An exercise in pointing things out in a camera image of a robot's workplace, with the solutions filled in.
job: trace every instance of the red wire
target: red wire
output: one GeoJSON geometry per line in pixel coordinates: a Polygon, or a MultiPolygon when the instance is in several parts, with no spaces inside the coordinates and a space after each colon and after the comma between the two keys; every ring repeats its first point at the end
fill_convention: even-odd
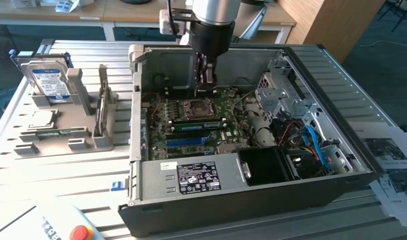
{"type": "Polygon", "coordinates": [[[162,103],[162,101],[161,101],[161,96],[160,95],[157,95],[157,106],[156,106],[156,109],[154,109],[154,112],[152,113],[152,120],[154,120],[153,118],[154,118],[154,114],[156,114],[156,112],[157,112],[157,110],[158,110],[158,107],[161,106],[161,103],[162,103]]]}
{"type": "Polygon", "coordinates": [[[318,154],[316,154],[314,148],[310,147],[310,149],[311,149],[311,151],[312,151],[312,153],[314,153],[314,155],[315,155],[315,157],[316,157],[316,160],[320,161],[319,156],[318,156],[318,154]]]}
{"type": "Polygon", "coordinates": [[[283,134],[283,137],[282,137],[282,140],[279,141],[279,145],[283,144],[284,138],[286,138],[286,136],[287,136],[287,132],[288,132],[290,127],[292,126],[292,124],[302,124],[302,122],[299,122],[299,121],[292,121],[292,122],[288,124],[287,130],[286,130],[286,132],[284,132],[284,134],[283,134]]]}
{"type": "Polygon", "coordinates": [[[156,92],[148,92],[145,95],[142,95],[141,99],[144,99],[144,98],[145,98],[145,96],[148,96],[149,94],[156,94],[156,95],[157,95],[157,93],[156,93],[156,92]]]}

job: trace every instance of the blue pcie slot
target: blue pcie slot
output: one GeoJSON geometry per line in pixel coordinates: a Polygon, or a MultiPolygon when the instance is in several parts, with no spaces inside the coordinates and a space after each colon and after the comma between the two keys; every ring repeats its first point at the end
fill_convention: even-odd
{"type": "Polygon", "coordinates": [[[181,140],[166,140],[166,146],[168,147],[176,147],[176,146],[189,146],[189,145],[205,145],[207,139],[209,138],[209,136],[207,137],[196,137],[196,138],[189,138],[189,139],[181,139],[181,140]]]}

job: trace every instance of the cpu socket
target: cpu socket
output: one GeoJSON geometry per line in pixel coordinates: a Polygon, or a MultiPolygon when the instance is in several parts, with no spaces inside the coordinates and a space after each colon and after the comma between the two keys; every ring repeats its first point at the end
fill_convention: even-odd
{"type": "Polygon", "coordinates": [[[213,101],[195,99],[182,102],[187,119],[211,119],[215,117],[213,101]]]}

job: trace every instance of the yellow wire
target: yellow wire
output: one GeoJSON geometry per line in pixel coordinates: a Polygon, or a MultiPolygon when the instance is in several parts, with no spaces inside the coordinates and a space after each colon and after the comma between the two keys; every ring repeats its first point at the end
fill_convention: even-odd
{"type": "Polygon", "coordinates": [[[300,148],[308,151],[311,154],[314,154],[312,150],[310,150],[307,147],[302,146],[300,148]]]}

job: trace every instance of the white cable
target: white cable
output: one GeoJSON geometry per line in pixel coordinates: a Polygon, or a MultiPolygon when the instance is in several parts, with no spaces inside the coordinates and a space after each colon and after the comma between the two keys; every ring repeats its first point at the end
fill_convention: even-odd
{"type": "Polygon", "coordinates": [[[370,44],[370,45],[360,45],[360,47],[371,47],[371,46],[374,46],[374,45],[378,44],[378,43],[391,43],[391,44],[398,44],[398,45],[402,45],[402,46],[407,46],[407,44],[403,44],[403,43],[399,43],[399,42],[379,40],[379,41],[375,41],[375,42],[374,42],[373,44],[370,44]]]}

